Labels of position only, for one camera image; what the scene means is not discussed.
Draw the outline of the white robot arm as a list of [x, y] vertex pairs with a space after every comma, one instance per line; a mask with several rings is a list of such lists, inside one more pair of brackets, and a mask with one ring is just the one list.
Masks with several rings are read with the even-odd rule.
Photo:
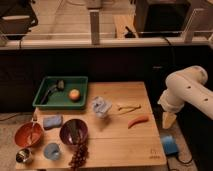
[[169, 74], [158, 104], [163, 108], [162, 127], [169, 129], [185, 103], [190, 103], [213, 120], [213, 91], [205, 84], [208, 74], [201, 66], [191, 66]]

